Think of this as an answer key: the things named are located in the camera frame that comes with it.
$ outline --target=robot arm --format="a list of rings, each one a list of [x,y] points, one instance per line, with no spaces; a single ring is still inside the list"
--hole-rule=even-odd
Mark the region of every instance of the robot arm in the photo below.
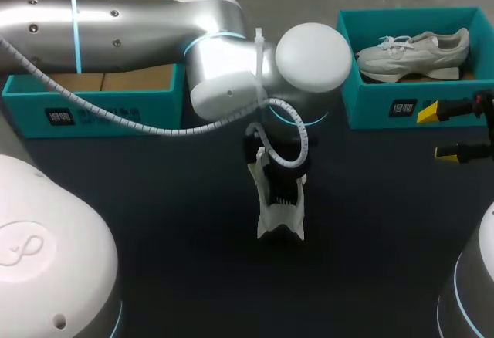
[[[251,146],[257,132],[265,147],[261,154],[246,154],[261,201],[258,235],[287,225],[303,238],[306,128],[327,114],[329,98],[352,64],[350,47],[334,29],[298,25],[275,46],[264,42],[260,30],[255,41],[246,38],[235,0],[157,5],[21,0],[0,4],[0,48],[5,50],[0,72],[27,70],[70,102],[148,134],[202,134],[260,108],[260,120],[246,131]],[[186,64],[194,111],[211,123],[187,130],[145,126],[86,102],[44,74],[122,72],[168,63]]]

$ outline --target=gray floor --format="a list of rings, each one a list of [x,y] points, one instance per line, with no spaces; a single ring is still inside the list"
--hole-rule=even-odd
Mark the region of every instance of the gray floor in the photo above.
[[[493,0],[238,1],[270,39],[301,22],[334,25],[340,8],[480,5],[494,19]],[[313,149],[301,245],[255,239],[246,123],[173,141],[22,141],[110,225],[125,337],[437,337],[437,295],[494,194],[492,162],[452,167],[432,154],[486,131],[351,131],[339,104]],[[0,134],[0,151],[22,154],[2,120]]]

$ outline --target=yellow clamp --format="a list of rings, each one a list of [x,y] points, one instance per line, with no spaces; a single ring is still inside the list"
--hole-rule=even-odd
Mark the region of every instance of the yellow clamp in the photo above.
[[[437,112],[438,112],[438,102],[436,101],[435,103],[429,105],[427,108],[425,108],[424,110],[418,113],[417,123],[439,122],[438,115],[436,114]]]

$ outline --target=white sneaker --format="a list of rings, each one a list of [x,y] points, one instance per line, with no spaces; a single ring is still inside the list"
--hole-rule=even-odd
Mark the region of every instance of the white sneaker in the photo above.
[[[380,82],[395,83],[418,73],[436,79],[459,79],[459,66],[470,50],[470,35],[465,28],[454,35],[425,32],[416,37],[383,37],[375,47],[356,54],[357,65],[365,76]]]

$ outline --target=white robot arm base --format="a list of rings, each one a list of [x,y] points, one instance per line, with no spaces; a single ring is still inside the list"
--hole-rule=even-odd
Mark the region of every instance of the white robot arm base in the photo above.
[[[0,336],[118,338],[117,248],[104,220],[0,155]]]

